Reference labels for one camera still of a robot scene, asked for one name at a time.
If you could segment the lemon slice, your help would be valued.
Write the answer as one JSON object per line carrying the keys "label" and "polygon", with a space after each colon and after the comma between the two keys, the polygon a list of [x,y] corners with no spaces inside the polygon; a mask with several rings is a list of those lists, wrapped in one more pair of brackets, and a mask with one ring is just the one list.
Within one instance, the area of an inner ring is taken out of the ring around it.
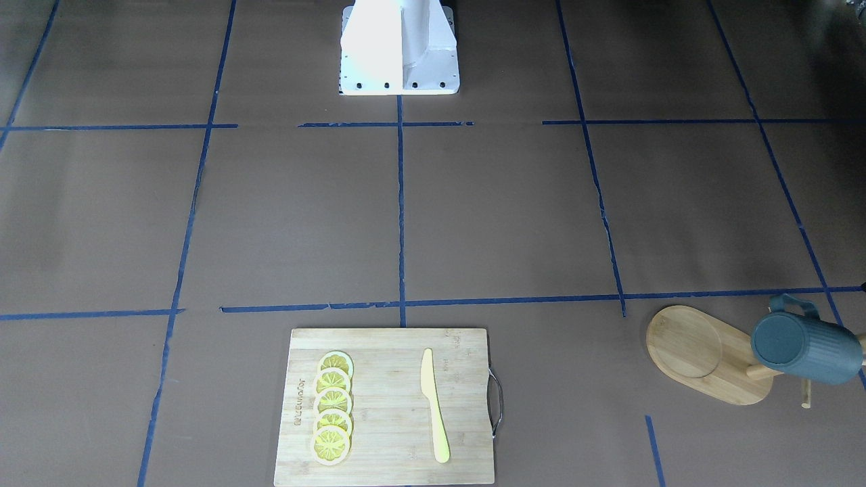
{"label": "lemon slice", "polygon": [[322,368],[315,377],[316,393],[321,394],[330,388],[350,392],[352,390],[352,376],[339,367]]}
{"label": "lemon slice", "polygon": [[343,462],[350,451],[350,434],[336,425],[321,426],[313,432],[311,451],[317,463],[325,466]]}
{"label": "lemon slice", "polygon": [[340,350],[326,352],[321,357],[318,368],[319,370],[338,368],[349,376],[349,378],[355,376],[355,363],[346,352]]}
{"label": "lemon slice", "polygon": [[352,394],[340,386],[328,386],[316,394],[313,400],[316,412],[321,413],[329,409],[337,409],[344,413],[352,413]]}
{"label": "lemon slice", "polygon": [[316,416],[315,429],[319,430],[325,426],[338,427],[350,436],[355,428],[355,423],[350,413],[340,408],[325,408]]}

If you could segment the yellow plastic knife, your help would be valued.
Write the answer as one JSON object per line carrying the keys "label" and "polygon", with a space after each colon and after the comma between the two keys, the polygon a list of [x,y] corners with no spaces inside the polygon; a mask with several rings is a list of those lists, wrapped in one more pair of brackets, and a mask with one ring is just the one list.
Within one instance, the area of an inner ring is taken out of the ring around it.
{"label": "yellow plastic knife", "polygon": [[429,402],[431,441],[435,460],[437,463],[448,463],[451,460],[451,446],[449,446],[445,422],[441,413],[441,404],[437,394],[432,348],[425,348],[421,356],[420,384],[421,393]]}

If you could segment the dark teal mug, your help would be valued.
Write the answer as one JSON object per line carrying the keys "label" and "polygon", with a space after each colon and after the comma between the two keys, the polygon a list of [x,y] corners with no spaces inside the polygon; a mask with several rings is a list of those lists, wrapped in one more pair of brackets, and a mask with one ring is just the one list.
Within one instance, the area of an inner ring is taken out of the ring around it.
{"label": "dark teal mug", "polygon": [[771,296],[768,308],[750,338],[762,366],[829,385],[844,384],[862,370],[860,340],[823,321],[813,302],[782,294]]}

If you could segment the bamboo cutting board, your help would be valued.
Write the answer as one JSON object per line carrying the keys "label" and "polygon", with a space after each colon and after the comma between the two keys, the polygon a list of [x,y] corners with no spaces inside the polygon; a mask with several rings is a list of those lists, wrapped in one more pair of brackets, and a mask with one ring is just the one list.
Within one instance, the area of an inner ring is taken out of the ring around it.
{"label": "bamboo cutting board", "polygon": [[[437,463],[430,408],[421,393],[425,348],[434,354],[437,394],[451,460]],[[315,377],[329,351],[346,352],[355,423],[347,458],[317,463]],[[421,486],[495,483],[488,332],[484,329],[295,329],[276,450],[275,486]]]}

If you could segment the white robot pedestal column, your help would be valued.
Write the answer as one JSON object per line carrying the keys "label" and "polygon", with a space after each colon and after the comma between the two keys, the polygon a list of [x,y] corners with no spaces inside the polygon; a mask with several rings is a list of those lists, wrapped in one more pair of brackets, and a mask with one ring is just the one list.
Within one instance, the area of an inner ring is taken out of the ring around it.
{"label": "white robot pedestal column", "polygon": [[343,96],[454,95],[455,1],[356,1],[342,10]]}

